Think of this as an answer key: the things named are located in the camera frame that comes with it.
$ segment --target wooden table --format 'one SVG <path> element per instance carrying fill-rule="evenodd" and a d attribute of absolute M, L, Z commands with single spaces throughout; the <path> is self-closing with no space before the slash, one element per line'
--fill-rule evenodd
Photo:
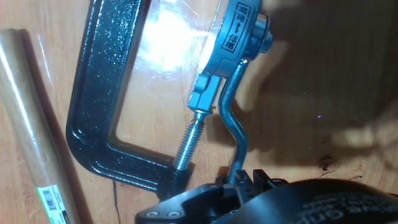
<path fill-rule="evenodd" d="M 154 13 L 156 4 L 152 1 Z M 199 28 L 206 31 L 213 15 L 200 4 L 176 2 L 182 15 L 205 21 Z M 25 29 L 24 40 L 31 43 L 35 85 L 82 223 L 134 223 L 139 210 L 157 203 L 156 196 L 88 172 L 65 141 L 88 6 L 81 0 L 2 0 L 0 29 Z M 274 44 L 250 64 L 233 105 L 249 136 L 244 168 L 288 181 L 341 178 L 398 193 L 398 4 L 264 0 L 263 6 L 272 19 Z M 116 132 L 122 141 L 174 155 L 192 118 L 186 104 L 200 49 L 185 49 L 182 61 L 173 62 L 164 55 L 170 46 L 153 45 L 156 57 L 147 57 L 146 44 L 167 38 L 175 45 L 187 39 L 173 32 L 144 35 Z M 48 223 L 3 107 L 0 127 L 0 220 Z M 233 138 L 215 111 L 206 120 L 189 187 L 213 182 L 233 151 Z"/>

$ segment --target hammer handle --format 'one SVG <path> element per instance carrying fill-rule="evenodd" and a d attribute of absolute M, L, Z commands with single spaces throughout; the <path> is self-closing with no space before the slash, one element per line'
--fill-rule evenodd
<path fill-rule="evenodd" d="M 80 223 L 65 171 L 36 94 L 21 37 L 12 29 L 0 30 L 0 95 L 35 187 L 57 185 L 69 223 Z"/>

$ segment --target metal bracket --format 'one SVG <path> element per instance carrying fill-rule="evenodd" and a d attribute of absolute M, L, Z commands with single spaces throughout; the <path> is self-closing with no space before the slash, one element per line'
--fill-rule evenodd
<path fill-rule="evenodd" d="M 91 1 L 66 135 L 84 168 L 164 200 L 185 190 L 192 169 L 175 170 L 172 157 L 118 141 L 114 134 L 149 3 Z"/>

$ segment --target clamp screw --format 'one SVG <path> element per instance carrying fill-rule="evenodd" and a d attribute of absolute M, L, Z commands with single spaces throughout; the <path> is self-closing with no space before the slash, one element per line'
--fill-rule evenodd
<path fill-rule="evenodd" d="M 208 113 L 196 110 L 195 119 L 188 125 L 178 149 L 173 166 L 177 170 L 186 170 L 195 152 L 195 148 L 203 131 L 204 120 Z"/>

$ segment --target barcode label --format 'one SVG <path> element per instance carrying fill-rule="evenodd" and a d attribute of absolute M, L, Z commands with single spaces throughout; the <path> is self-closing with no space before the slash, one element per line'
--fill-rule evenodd
<path fill-rule="evenodd" d="M 49 209 L 51 211 L 56 210 L 57 206 L 55 206 L 54 199 L 52 198 L 52 194 L 50 190 L 43 190 L 44 194 L 44 199 L 47 205 L 49 206 Z"/>
<path fill-rule="evenodd" d="M 65 206 L 57 185 L 37 187 L 37 193 L 51 224 L 69 224 Z"/>

